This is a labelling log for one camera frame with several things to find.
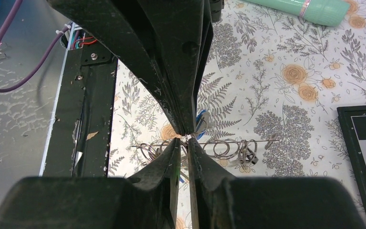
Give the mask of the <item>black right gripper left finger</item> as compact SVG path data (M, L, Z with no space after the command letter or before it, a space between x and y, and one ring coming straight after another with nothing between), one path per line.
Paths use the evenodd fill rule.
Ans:
M128 178L23 178L0 205L0 229L173 229L180 146Z

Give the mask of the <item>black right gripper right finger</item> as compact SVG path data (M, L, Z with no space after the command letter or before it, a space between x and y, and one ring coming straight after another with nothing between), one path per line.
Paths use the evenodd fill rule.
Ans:
M188 140L195 229L363 229L348 191L327 177L236 177Z

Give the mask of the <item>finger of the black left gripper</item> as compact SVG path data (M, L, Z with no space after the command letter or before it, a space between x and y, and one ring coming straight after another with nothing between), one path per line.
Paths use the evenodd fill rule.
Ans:
M173 26L177 32L172 58L172 92L177 108L176 132L180 135L195 132L197 93L203 74L203 50L210 26L210 17L204 0L178 0Z
M175 132L188 133L188 84L180 56L182 39L161 33L177 27L166 22L163 0L50 0L49 5L73 20L125 64L158 101Z

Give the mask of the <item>blue tag key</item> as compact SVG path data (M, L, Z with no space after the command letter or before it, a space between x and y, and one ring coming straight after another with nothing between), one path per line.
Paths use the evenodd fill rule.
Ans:
M210 113L202 110L196 117L195 138L199 140L210 126Z

